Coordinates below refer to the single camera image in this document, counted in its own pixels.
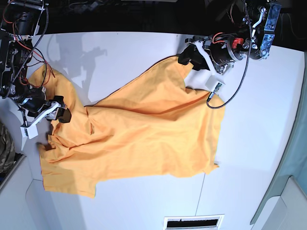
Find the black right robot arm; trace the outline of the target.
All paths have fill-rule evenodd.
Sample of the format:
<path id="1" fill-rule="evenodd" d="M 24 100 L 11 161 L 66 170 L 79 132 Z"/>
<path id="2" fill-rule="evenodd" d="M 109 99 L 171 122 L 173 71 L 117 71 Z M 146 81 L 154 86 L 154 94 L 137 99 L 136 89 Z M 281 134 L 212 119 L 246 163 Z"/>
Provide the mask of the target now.
<path id="1" fill-rule="evenodd" d="M 63 96 L 56 95 L 50 100 L 46 97 L 46 85 L 54 72 L 38 50 L 38 44 L 32 43 L 42 15 L 46 20 L 40 36 L 46 33 L 49 23 L 47 6 L 43 0 L 10 0 L 4 7 L 0 23 L 0 96 L 11 99 L 24 117 L 68 123 L 71 113 L 65 107 Z M 26 77 L 32 58 L 40 58 L 44 65 L 42 80 L 37 85 Z"/>

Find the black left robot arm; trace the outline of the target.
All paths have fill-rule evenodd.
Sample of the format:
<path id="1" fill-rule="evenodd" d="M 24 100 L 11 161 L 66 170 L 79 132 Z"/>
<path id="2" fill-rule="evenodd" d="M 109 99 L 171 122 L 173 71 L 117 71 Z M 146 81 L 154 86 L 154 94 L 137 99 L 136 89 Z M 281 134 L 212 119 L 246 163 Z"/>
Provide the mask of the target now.
<path id="1" fill-rule="evenodd" d="M 194 70 L 208 69 L 209 64 L 196 48 L 200 41 L 218 73 L 246 56 L 266 58 L 275 37 L 281 4 L 275 0 L 213 0 L 206 7 L 208 29 L 205 35 L 186 38 L 187 47 L 178 55 L 182 65 Z"/>

